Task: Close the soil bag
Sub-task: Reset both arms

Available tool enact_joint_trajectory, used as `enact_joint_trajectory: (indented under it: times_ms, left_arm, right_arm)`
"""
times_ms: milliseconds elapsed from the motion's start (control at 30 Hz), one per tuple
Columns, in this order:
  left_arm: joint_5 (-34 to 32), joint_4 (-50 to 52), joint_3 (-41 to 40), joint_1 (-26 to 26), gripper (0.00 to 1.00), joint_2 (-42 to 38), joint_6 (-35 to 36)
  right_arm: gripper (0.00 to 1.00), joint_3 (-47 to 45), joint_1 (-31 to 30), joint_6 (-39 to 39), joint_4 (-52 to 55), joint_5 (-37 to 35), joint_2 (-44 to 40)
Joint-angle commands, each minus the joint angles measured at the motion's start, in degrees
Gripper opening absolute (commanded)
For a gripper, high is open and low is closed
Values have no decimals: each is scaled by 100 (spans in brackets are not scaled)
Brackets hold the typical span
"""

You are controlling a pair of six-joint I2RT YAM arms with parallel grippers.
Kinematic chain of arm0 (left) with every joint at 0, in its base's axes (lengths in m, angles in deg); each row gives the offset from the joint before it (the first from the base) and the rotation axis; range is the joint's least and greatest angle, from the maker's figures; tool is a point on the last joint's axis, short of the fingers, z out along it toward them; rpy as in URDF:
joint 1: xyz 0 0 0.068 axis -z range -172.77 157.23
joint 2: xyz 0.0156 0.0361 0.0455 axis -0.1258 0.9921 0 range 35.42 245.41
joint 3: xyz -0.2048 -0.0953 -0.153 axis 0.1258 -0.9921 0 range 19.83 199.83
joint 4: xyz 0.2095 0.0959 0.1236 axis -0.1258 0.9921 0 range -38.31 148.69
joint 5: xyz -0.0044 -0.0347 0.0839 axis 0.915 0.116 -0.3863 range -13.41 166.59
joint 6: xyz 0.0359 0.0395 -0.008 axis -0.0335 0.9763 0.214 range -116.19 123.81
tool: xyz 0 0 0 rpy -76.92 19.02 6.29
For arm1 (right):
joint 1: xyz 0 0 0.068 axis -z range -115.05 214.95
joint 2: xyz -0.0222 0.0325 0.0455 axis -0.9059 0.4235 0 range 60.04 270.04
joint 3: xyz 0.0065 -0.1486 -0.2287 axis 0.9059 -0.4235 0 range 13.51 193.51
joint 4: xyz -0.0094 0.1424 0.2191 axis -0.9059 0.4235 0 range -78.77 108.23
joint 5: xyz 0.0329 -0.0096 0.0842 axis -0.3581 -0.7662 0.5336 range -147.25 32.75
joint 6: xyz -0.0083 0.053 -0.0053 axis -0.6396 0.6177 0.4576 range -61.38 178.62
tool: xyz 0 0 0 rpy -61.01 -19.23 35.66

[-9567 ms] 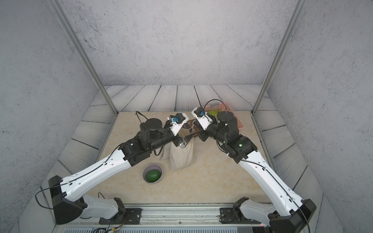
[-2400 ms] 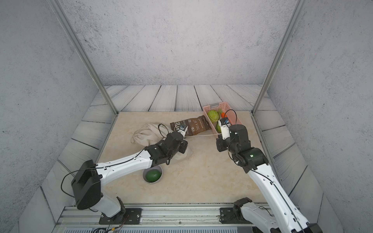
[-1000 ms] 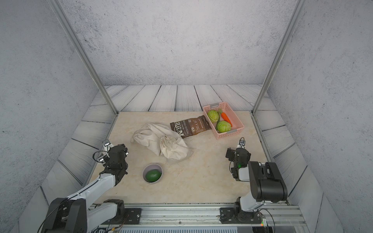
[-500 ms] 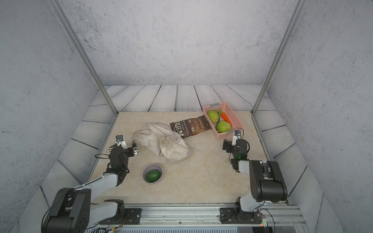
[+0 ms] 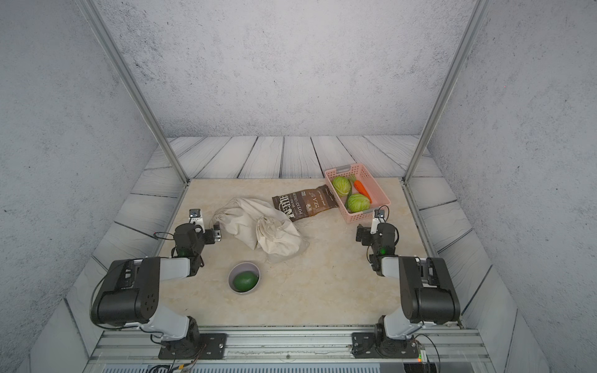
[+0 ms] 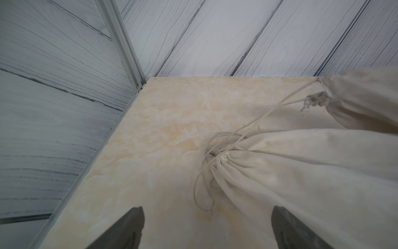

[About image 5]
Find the beige drawstring soil bag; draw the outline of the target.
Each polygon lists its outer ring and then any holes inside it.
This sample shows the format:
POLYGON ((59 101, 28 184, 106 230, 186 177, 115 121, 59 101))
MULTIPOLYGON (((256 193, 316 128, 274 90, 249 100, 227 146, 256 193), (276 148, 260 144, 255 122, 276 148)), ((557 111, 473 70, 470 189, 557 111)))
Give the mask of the beige drawstring soil bag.
POLYGON ((289 220, 261 217, 257 220, 256 235, 258 246, 272 264, 292 259, 309 247, 308 241, 289 220))

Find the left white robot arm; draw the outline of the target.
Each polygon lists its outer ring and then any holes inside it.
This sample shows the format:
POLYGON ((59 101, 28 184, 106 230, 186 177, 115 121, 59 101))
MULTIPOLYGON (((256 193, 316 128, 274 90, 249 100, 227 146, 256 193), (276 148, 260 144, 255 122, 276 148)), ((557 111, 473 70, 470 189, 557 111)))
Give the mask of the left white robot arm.
POLYGON ((195 321, 160 304, 160 284, 193 277, 205 265, 206 245, 221 240, 218 223, 203 228, 188 222, 175 228, 171 257, 116 260, 93 291, 90 319, 102 329, 134 329, 156 334, 163 343, 192 340, 195 321))

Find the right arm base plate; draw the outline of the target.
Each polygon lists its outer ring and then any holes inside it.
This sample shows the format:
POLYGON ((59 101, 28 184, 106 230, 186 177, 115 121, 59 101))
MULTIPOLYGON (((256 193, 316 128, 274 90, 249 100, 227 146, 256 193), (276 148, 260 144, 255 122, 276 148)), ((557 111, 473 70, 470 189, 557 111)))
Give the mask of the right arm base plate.
POLYGON ((392 340, 370 333, 351 334, 351 354, 355 358, 382 358, 382 359, 419 359, 419 350, 416 343, 406 340, 392 340))

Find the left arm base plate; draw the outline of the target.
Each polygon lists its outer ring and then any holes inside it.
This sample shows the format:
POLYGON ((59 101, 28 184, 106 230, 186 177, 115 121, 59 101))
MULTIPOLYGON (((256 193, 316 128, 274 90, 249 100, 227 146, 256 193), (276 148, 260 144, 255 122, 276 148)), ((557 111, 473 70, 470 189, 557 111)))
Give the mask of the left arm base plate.
POLYGON ((190 334, 181 340, 161 342, 160 360, 222 360, 227 334, 190 334))

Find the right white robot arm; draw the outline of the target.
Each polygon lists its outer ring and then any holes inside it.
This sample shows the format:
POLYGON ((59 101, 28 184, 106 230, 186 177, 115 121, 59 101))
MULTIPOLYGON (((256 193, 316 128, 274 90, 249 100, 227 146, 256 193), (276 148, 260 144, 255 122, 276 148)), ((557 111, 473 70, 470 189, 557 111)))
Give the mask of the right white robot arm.
POLYGON ((367 248, 373 271, 400 283, 400 308, 380 317, 376 343, 407 341, 425 326, 456 322, 461 307, 446 261, 440 257, 399 255, 397 228, 390 223, 359 225, 355 240, 367 248))

